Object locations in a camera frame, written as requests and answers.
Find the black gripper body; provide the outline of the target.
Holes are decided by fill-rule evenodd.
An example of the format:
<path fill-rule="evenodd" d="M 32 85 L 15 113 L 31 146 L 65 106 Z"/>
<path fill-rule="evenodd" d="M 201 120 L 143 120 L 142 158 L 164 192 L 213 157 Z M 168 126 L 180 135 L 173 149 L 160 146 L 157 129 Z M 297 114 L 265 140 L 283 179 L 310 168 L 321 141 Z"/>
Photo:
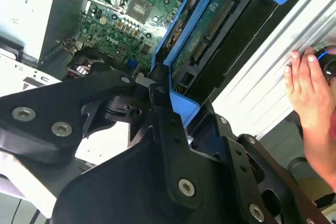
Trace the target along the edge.
<path fill-rule="evenodd" d="M 142 143 L 80 175 L 55 204 L 51 223 L 243 223 L 229 170 L 196 151 L 192 167 L 203 199 L 196 210 L 174 204 L 154 143 Z"/>

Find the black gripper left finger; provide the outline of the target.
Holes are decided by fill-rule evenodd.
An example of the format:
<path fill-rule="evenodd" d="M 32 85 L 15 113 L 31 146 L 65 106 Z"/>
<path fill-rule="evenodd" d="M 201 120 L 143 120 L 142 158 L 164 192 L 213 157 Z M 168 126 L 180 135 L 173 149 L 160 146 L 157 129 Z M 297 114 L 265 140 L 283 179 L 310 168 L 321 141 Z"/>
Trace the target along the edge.
<path fill-rule="evenodd" d="M 169 199 L 196 210 L 203 194 L 194 186 L 198 177 L 163 66 L 156 66 L 147 87 L 120 70 L 108 70 L 2 97 L 1 149 L 36 167 L 63 168 L 86 136 L 116 121 L 131 125 L 130 148 L 158 145 Z"/>

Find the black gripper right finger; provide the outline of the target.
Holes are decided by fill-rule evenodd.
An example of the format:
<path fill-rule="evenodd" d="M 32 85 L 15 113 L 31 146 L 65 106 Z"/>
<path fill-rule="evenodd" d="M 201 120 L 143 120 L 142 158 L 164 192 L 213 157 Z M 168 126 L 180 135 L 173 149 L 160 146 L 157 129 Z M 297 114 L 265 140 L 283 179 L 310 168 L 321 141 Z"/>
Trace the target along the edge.
<path fill-rule="evenodd" d="M 206 144 L 218 143 L 224 148 L 221 159 L 230 170 L 242 223 L 327 223 L 290 173 L 254 137 L 235 136 L 210 100 L 204 103 L 202 112 L 217 138 Z"/>

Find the person's bare hand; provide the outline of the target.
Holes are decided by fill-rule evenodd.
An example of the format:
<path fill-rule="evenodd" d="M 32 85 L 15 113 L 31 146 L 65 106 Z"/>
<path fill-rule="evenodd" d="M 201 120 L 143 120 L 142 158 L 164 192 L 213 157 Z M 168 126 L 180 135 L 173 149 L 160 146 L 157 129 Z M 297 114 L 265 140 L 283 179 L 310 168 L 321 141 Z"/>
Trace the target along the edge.
<path fill-rule="evenodd" d="M 284 81 L 289 100 L 299 115 L 304 138 L 314 141 L 329 139 L 335 96 L 313 48 L 306 48 L 302 55 L 297 50 L 292 52 L 291 64 L 285 67 Z"/>

